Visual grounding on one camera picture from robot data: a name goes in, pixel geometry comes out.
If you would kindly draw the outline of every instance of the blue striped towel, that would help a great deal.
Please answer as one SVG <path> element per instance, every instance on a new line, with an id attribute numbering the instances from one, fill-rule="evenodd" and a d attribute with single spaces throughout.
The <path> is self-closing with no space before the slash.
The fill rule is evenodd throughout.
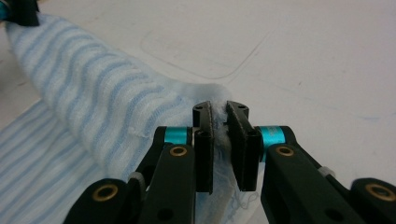
<path id="1" fill-rule="evenodd" d="M 191 126 L 202 101 L 219 102 L 222 121 L 223 87 L 161 76 L 69 21 L 39 19 L 36 28 L 7 25 L 42 100 L 0 132 L 0 223 L 62 223 L 91 183 L 127 180 L 158 126 Z M 235 191 L 226 142 L 217 143 L 214 194 L 197 196 L 197 223 L 241 223 L 260 204 L 248 210 L 252 194 Z"/>

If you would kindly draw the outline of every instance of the striped cloth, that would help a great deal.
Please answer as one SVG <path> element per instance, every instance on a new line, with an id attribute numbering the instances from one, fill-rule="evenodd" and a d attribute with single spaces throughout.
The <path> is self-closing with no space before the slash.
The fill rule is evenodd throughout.
<path id="1" fill-rule="evenodd" d="M 62 223 L 91 183 L 126 181 L 158 126 L 191 126 L 194 105 L 229 98 L 219 85 L 161 76 L 62 18 L 39 19 L 36 28 L 7 25 L 42 100 L 0 132 L 0 223 Z M 217 142 L 215 193 L 198 194 L 197 223 L 241 223 L 254 212 L 251 195 L 235 191 L 226 144 Z"/>

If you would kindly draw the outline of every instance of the white tabletop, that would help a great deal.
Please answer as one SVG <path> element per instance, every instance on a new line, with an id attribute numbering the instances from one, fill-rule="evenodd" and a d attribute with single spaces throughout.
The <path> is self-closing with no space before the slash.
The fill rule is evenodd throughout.
<path id="1" fill-rule="evenodd" d="M 166 76 L 226 86 L 250 107 L 253 125 L 290 126 L 347 188 L 362 177 L 396 185 L 395 1 L 50 0 L 40 8 Z M 1 77 L 20 76 L 0 37 Z"/>

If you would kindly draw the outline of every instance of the white table surface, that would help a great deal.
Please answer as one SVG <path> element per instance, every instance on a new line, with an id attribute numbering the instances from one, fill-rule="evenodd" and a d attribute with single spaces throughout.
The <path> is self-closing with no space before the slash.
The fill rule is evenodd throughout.
<path id="1" fill-rule="evenodd" d="M 226 86 L 250 107 L 253 125 L 290 126 L 347 188 L 362 177 L 396 185 L 395 1 L 49 0 L 40 8 L 166 76 Z M 0 128 L 38 99 L 9 49 L 2 29 Z"/>

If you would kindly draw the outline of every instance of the white striped fabric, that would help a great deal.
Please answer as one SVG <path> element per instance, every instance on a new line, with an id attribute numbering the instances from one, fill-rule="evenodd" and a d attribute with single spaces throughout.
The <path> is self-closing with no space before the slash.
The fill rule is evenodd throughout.
<path id="1" fill-rule="evenodd" d="M 229 97 L 219 85 L 156 74 L 64 19 L 39 19 L 36 28 L 7 25 L 13 51 L 42 100 L 0 132 L 0 223 L 62 223 L 91 183 L 126 180 L 158 126 L 191 126 L 194 105 Z M 220 193 L 198 195 L 198 223 L 226 222 L 233 215 L 224 213 L 237 210 L 233 173 L 222 153 Z"/>

